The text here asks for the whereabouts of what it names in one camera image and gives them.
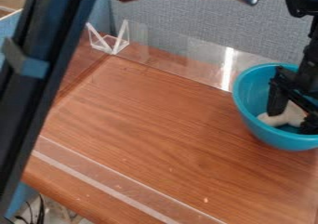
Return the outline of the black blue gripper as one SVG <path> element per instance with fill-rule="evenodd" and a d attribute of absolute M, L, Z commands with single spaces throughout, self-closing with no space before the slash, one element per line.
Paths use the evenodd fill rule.
<path fill-rule="evenodd" d="M 318 26 L 310 29 L 309 38 L 298 70 L 294 72 L 282 66 L 276 67 L 268 101 L 270 116 L 277 116 L 286 110 L 290 100 L 306 112 L 318 112 L 318 105 L 309 100 L 318 99 Z M 300 133 L 318 135 L 318 116 L 314 113 L 305 118 Z"/>

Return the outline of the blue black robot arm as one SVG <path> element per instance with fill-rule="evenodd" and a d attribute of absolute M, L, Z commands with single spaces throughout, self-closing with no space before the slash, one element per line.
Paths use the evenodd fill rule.
<path fill-rule="evenodd" d="M 260 0 L 240 0 L 256 5 Z M 0 69 L 0 224 L 45 120 L 81 41 L 97 0 L 27 0 L 14 36 L 3 43 Z M 297 72 L 280 66 L 270 82 L 268 113 L 278 115 L 293 101 L 306 112 L 300 132 L 318 134 L 318 0 L 285 0 L 296 18 L 312 16 L 309 45 Z"/>

